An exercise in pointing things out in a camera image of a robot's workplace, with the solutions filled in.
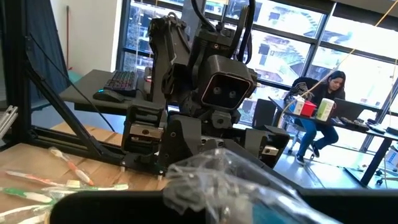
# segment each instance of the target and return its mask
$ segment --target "floor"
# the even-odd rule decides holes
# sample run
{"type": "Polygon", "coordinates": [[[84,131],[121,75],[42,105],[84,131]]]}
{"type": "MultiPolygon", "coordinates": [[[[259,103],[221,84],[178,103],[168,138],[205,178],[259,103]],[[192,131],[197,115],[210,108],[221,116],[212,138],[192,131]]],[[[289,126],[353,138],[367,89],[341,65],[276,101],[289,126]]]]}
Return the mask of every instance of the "floor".
{"type": "MultiPolygon", "coordinates": [[[[81,123],[110,130],[109,126],[103,121],[100,115],[85,111],[75,111],[73,109],[73,103],[67,103],[67,105],[81,123]]],[[[104,117],[110,122],[117,133],[123,133],[124,116],[104,114],[104,117]]],[[[61,122],[63,122],[62,117],[52,106],[42,108],[32,113],[32,124],[36,126],[51,128],[61,122]]],[[[238,124],[235,128],[247,128],[247,126],[238,124]]],[[[362,165],[369,164],[373,158],[370,154],[363,154],[335,146],[327,146],[321,150],[320,158],[315,158],[313,161],[309,161],[311,152],[307,151],[305,155],[307,165],[302,167],[294,161],[295,158],[293,155],[298,149],[299,144],[296,144],[291,155],[286,154],[286,149],[284,154],[280,157],[275,170],[306,188],[360,188],[343,168],[348,167],[360,170],[362,165]]],[[[369,188],[385,189],[385,181],[382,185],[378,186],[376,185],[377,179],[380,179],[380,177],[376,177],[372,180],[369,184],[369,188]]],[[[398,189],[398,182],[388,180],[387,183],[389,189],[398,189]]]]}

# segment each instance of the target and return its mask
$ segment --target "laptop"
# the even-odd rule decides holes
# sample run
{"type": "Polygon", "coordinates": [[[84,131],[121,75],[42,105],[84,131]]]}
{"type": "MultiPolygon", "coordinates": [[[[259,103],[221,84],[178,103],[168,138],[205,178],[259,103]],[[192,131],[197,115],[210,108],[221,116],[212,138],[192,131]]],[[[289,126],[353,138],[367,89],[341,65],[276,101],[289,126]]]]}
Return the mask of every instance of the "laptop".
{"type": "Polygon", "coordinates": [[[342,99],[335,99],[336,108],[331,113],[331,118],[347,118],[351,121],[356,120],[365,107],[359,103],[353,103],[342,99]]]}

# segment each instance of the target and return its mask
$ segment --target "green toothbrush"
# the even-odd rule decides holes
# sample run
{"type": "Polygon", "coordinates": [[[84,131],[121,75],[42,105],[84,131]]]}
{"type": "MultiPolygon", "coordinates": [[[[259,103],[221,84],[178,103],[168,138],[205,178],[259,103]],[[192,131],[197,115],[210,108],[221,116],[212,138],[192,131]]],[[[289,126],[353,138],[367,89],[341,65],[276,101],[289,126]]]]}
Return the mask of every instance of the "green toothbrush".
{"type": "Polygon", "coordinates": [[[46,204],[55,204],[57,202],[56,200],[44,195],[44,194],[39,194],[36,192],[27,192],[25,190],[21,189],[15,189],[15,188],[8,188],[8,187],[0,187],[0,191],[8,194],[8,195],[13,195],[13,196],[18,196],[21,198],[26,198],[29,200],[33,200],[35,202],[41,202],[41,203],[46,203],[46,204]]]}

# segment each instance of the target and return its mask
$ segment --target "keyboard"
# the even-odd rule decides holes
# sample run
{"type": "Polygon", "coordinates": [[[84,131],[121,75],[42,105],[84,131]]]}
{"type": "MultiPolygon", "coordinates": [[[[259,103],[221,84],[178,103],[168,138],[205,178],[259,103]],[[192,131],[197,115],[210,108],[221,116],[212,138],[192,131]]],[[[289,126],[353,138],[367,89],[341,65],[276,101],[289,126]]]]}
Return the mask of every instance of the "keyboard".
{"type": "Polygon", "coordinates": [[[112,90],[123,96],[136,97],[138,76],[134,72],[115,71],[112,79],[108,80],[104,90],[112,90]]]}

